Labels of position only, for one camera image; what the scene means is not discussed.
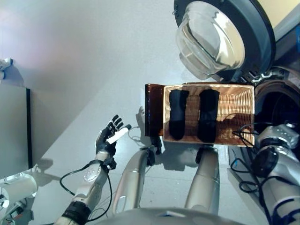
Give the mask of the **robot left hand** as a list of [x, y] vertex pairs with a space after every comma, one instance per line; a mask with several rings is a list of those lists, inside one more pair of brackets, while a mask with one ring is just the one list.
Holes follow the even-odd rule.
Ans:
[[124, 125], [119, 115], [114, 115], [106, 127], [102, 129], [95, 141], [95, 159], [105, 161], [112, 158], [116, 152], [117, 141], [129, 132], [131, 125]]

